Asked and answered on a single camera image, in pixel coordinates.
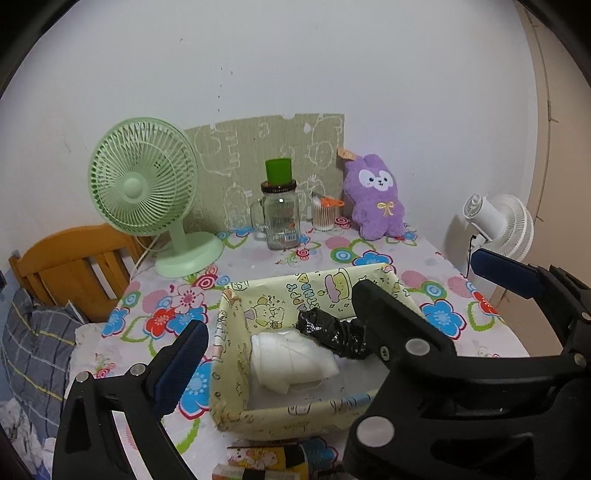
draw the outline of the tablecloth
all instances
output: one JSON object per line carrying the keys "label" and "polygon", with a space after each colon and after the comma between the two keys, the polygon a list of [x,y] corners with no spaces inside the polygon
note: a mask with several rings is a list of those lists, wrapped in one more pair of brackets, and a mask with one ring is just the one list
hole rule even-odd
{"label": "tablecloth", "polygon": [[[302,232],[300,247],[288,251],[269,250],[264,238],[249,228],[220,232],[222,256],[204,271],[179,279],[160,277],[148,261],[105,324],[95,362],[89,367],[96,377],[121,375],[133,364],[147,364],[189,321],[207,323],[210,348],[175,412],[163,418],[178,451],[201,480],[211,478],[217,463],[225,463],[227,446],[240,444],[231,434],[219,432],[208,413],[217,309],[221,291],[230,282],[239,289],[242,282],[256,278],[385,262],[395,268],[402,291],[419,305],[427,321],[455,341],[458,355],[527,356],[484,296],[411,227],[399,238],[374,242],[361,239],[346,218],[337,219],[331,232],[313,231],[308,223],[302,223]],[[150,478],[124,415],[116,414],[115,421],[137,477]],[[315,467],[329,468],[340,460],[346,434],[307,441]]]}

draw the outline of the cotton swab container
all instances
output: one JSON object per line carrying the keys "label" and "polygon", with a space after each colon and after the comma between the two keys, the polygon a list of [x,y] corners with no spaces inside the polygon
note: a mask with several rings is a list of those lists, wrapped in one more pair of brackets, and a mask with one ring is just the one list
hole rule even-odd
{"label": "cotton swab container", "polygon": [[335,227],[339,207],[345,203],[331,197],[312,197],[312,227],[318,232],[329,232]]}

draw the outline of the basket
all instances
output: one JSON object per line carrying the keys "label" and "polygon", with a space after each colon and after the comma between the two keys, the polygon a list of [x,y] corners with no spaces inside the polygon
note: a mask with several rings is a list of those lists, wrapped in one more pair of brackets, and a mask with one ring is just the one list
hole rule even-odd
{"label": "basket", "polygon": [[219,430],[249,440],[283,440],[348,429],[365,412],[377,390],[279,408],[249,410],[248,402],[251,335],[292,329],[299,311],[312,307],[339,319],[353,317],[352,287],[366,278],[424,317],[410,297],[398,294],[402,288],[395,270],[385,264],[228,285],[220,301],[209,390]]}

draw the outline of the glass jar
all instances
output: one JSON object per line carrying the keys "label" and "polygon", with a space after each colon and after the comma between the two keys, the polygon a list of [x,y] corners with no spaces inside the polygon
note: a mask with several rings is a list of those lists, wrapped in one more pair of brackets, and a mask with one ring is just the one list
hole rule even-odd
{"label": "glass jar", "polygon": [[[252,227],[265,234],[271,250],[294,248],[300,244],[300,205],[296,181],[272,186],[261,183],[263,197],[251,204]],[[256,221],[256,210],[262,209],[263,222]]]}

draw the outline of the yellow bow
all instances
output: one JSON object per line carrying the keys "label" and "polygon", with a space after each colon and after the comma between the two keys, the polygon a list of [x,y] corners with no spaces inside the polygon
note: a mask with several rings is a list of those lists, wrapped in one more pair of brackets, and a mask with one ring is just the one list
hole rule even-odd
{"label": "yellow bow", "polygon": [[379,202],[378,203],[378,208],[379,209],[384,209],[384,216],[386,215],[394,215],[390,209],[394,208],[394,202],[388,202],[388,203],[384,203],[384,202]]}

